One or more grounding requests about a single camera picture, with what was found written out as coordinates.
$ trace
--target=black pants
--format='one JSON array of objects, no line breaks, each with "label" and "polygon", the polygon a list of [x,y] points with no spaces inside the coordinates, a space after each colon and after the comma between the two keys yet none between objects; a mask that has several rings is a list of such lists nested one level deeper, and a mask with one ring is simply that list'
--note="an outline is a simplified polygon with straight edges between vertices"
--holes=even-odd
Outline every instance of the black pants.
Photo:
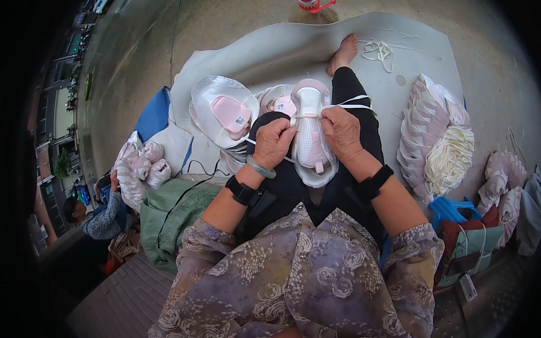
[{"label": "black pants", "polygon": [[[357,79],[353,70],[348,67],[339,68],[334,73],[332,104],[340,104],[355,96],[366,95],[365,89]],[[370,106],[368,98],[348,102],[347,104],[363,104]],[[383,152],[381,150],[381,140],[378,133],[379,123],[374,114],[366,108],[346,109],[349,113],[359,119],[361,125],[360,140],[363,148],[377,158],[381,164],[384,163]],[[250,139],[255,140],[257,130],[262,126],[277,118],[290,119],[286,114],[279,111],[268,112],[259,117],[251,131]],[[253,154],[255,145],[248,143],[247,154]],[[291,148],[287,154],[291,158]],[[363,225],[374,237],[376,242],[382,247],[384,229],[377,215],[369,206],[360,207],[346,194],[346,188],[350,187],[353,191],[357,188],[357,182],[349,173],[343,164],[339,164],[338,172],[333,179],[325,186],[323,196],[319,205],[314,204],[310,199],[308,187],[304,185],[301,178],[294,168],[294,164],[289,161],[282,161],[276,168],[276,177],[274,179],[265,179],[261,184],[261,189],[268,191],[277,198],[274,203],[260,213],[257,217],[250,219],[249,226],[245,229],[247,239],[253,238],[264,227],[288,215],[293,208],[304,203],[310,218],[317,226],[325,217],[327,217],[335,208],[353,217],[359,224]]]}]

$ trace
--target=black wrist strap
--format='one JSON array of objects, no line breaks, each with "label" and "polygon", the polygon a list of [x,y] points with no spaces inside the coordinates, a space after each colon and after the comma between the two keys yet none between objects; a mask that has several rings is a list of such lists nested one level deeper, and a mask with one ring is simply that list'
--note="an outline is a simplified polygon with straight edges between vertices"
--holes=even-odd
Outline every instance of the black wrist strap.
[{"label": "black wrist strap", "polygon": [[254,197],[258,197],[257,190],[250,188],[244,183],[239,183],[235,175],[227,180],[226,188],[233,193],[233,199],[243,206],[249,205]]},{"label": "black wrist strap", "polygon": [[373,176],[359,183],[359,197],[363,202],[370,202],[379,196],[379,188],[394,174],[393,169],[384,165]]}]

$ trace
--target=person sitting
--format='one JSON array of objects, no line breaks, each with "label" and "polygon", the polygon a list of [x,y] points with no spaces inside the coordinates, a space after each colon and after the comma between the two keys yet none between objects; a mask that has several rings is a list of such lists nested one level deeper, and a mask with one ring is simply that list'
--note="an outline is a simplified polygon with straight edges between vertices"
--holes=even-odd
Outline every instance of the person sitting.
[{"label": "person sitting", "polygon": [[95,240],[111,240],[130,229],[136,218],[127,212],[118,191],[117,171],[110,175],[111,186],[106,203],[87,214],[87,207],[76,196],[66,198],[63,206],[68,222],[81,227],[83,232]]},{"label": "person sitting", "polygon": [[[357,52],[349,35],[327,68],[333,104],[366,94],[349,68]],[[369,105],[368,98],[352,104]],[[384,165],[372,111],[332,107],[322,116],[340,164],[321,202],[311,201],[294,164],[283,161],[295,135],[289,116],[259,117],[250,131],[255,146],[247,148],[258,165],[244,165],[185,230],[177,276],[149,337],[431,336],[443,241]],[[245,228],[256,235],[239,246],[233,231],[250,210],[235,186],[276,196],[248,219]],[[361,196],[370,190],[370,208],[360,208],[348,187]],[[384,230],[392,249],[380,268]]]}]

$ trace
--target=barcode label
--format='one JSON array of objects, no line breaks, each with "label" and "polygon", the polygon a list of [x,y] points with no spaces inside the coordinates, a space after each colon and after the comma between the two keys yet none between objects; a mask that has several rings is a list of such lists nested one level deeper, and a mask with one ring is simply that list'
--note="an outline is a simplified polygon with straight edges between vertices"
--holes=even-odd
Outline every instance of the barcode label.
[{"label": "barcode label", "polygon": [[239,115],[237,119],[235,120],[235,123],[238,125],[244,125],[245,122],[246,122],[246,119],[242,117],[241,115]]}]

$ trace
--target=bracelet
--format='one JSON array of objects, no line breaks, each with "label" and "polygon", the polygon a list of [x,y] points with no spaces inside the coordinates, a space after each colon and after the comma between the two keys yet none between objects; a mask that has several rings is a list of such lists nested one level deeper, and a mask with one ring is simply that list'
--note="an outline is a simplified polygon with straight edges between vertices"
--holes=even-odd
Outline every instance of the bracelet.
[{"label": "bracelet", "polygon": [[253,158],[252,158],[252,155],[248,155],[246,156],[246,163],[252,167],[252,169],[254,169],[258,174],[260,174],[261,176],[263,177],[266,177],[266,178],[275,178],[276,177],[276,171],[274,171],[274,169],[272,170],[267,170],[265,168],[263,168],[262,166],[260,166]]}]

